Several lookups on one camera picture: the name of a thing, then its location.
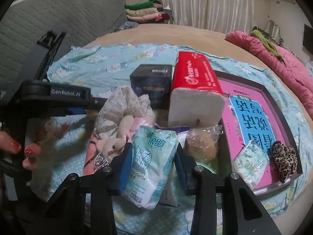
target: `painted nail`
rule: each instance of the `painted nail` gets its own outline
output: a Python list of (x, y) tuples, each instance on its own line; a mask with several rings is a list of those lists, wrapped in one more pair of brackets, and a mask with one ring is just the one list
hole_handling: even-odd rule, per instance
[(31, 155), (32, 155), (32, 150), (31, 150), (30, 148), (26, 148), (26, 149), (24, 150), (24, 154), (25, 154), (26, 156), (31, 156)]
[(12, 149), (15, 151), (15, 152), (20, 152), (21, 149), (22, 149), (22, 146), (20, 143), (18, 143), (17, 141), (13, 140), (12, 141)]

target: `stack of folded clothes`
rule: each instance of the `stack of folded clothes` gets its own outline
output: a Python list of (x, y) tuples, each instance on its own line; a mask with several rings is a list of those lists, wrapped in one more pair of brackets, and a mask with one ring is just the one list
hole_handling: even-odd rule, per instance
[(170, 24), (170, 16), (163, 11), (163, 4), (156, 0), (125, 5), (125, 11), (129, 21), (139, 24)]

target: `pink book cover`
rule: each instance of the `pink book cover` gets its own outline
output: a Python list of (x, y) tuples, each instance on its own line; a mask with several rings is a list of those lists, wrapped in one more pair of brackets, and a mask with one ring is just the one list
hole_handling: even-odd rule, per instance
[[(228, 97), (226, 98), (222, 118), (231, 160), (239, 154), (242, 147), (248, 143), (249, 139), (255, 140), (264, 150), (268, 149), (268, 146), (270, 146), (270, 144), (272, 144), (275, 140), (285, 143), (274, 115), (260, 92), (223, 80), (219, 80), (219, 83), (224, 94)], [(259, 117), (254, 116), (254, 123), (251, 121), (249, 123), (249, 120), (247, 119), (253, 117), (254, 115), (252, 113), (248, 113), (252, 112), (251, 107), (259, 107), (262, 109), (261, 112), (258, 111), (260, 114), (258, 115)], [(251, 137), (250, 135), (253, 135), (253, 133), (249, 133), (251, 132), (249, 130), (254, 130), (254, 135), (258, 135), (259, 137)], [(264, 138), (269, 138), (268, 135), (271, 135), (270, 142), (268, 142), (267, 146), (265, 146)], [(277, 166), (275, 162), (271, 160), (256, 188), (270, 185), (278, 182), (279, 180)]]

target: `beige blanket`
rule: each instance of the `beige blanket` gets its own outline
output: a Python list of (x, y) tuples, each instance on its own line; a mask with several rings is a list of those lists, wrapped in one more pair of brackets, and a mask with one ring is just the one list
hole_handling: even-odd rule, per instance
[[(226, 41), (224, 34), (188, 26), (145, 24), (134, 29), (124, 30), (99, 37), (87, 46), (92, 47), (99, 44), (106, 46), (118, 43), (168, 43), (171, 45), (187, 45), (212, 55), (233, 58), (259, 68), (270, 70), (270, 68), (261, 62), (261, 60), (251, 55), (249, 52)], [(302, 108), (303, 115), (313, 132), (313, 121), (309, 114), (295, 94), (292, 93), (286, 86), (285, 88)], [(309, 179), (307, 184), (304, 186), (301, 194), (289, 207), (289, 209), (284, 214), (274, 217), (274, 221), (282, 235), (292, 235), (296, 231), (313, 203), (312, 169), (309, 172), (308, 177)]]

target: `bread in plastic bag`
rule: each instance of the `bread in plastic bag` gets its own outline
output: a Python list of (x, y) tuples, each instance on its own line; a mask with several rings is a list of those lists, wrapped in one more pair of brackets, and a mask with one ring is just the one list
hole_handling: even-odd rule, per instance
[(191, 129), (187, 133), (185, 148), (196, 162), (205, 164), (216, 157), (217, 141), (222, 132), (221, 125)]

